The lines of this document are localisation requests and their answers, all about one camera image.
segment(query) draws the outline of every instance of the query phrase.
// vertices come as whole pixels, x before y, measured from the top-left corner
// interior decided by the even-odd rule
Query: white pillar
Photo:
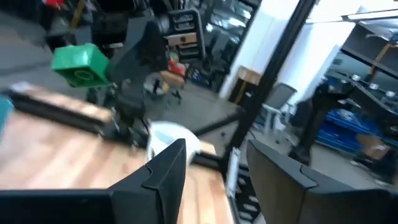
[[[355,0],[321,0],[312,18],[354,14],[359,7],[359,1]],[[289,103],[312,95],[354,26],[351,22],[304,25],[277,80],[277,83],[286,83],[297,90]]]
[[[220,98],[228,98],[238,68],[243,65],[263,73],[275,46],[299,0],[263,0],[252,25],[231,65],[231,71],[220,90]]]

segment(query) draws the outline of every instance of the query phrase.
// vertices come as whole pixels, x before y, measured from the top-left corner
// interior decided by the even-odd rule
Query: orange object
[[[181,63],[176,63],[174,60],[169,60],[169,71],[177,75],[185,76],[186,68]]]

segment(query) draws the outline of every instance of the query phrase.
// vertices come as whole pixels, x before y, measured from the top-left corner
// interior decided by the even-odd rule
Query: black equipment
[[[381,103],[360,83],[354,81],[345,83],[338,93],[330,91],[328,85],[325,83],[321,84],[315,90],[312,97],[312,110],[308,123],[303,130],[300,141],[289,152],[289,157],[307,166],[310,165],[311,146],[317,138],[323,121],[330,110],[344,108],[345,105],[339,101],[347,98],[351,98],[374,118],[383,135],[386,137],[398,136],[398,114]]]
[[[398,219],[397,192],[353,189],[258,141],[249,142],[247,158],[269,224],[377,224]]]
[[[133,174],[99,190],[0,190],[2,223],[177,223],[186,166],[178,139]]]

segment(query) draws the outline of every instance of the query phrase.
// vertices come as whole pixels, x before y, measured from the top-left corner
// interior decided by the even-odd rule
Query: black stand
[[[306,166],[310,166],[312,158],[311,146],[317,139],[319,129],[328,112],[334,108],[341,107],[338,100],[342,98],[346,98],[346,96],[338,93],[318,93],[313,96],[310,118],[305,125],[300,141],[289,152],[289,157]]]
[[[258,84],[260,88],[255,90],[250,102],[247,104],[247,106],[245,106],[246,115],[239,120],[239,125],[235,130],[230,143],[226,147],[225,153],[223,155],[221,173],[226,174],[228,170],[228,162],[233,148],[239,148],[244,141],[244,138],[256,119],[262,104],[269,96],[269,93],[271,92],[272,87],[277,80],[279,71],[282,68],[285,59],[292,49],[297,37],[299,36],[299,33],[302,30],[302,27],[310,15],[315,3],[316,0],[301,0],[298,2],[297,7],[290,17],[289,22],[286,25],[286,28],[277,44],[277,47],[274,50],[268,66],[260,79]]]

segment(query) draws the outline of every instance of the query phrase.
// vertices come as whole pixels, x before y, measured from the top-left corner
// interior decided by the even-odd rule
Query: wooden table
[[[37,87],[23,91],[97,118],[111,116],[103,108]],[[215,153],[213,145],[201,146]],[[0,140],[0,189],[107,188],[140,168],[144,159],[144,150],[16,111]],[[233,223],[220,173],[187,167],[178,223]]]

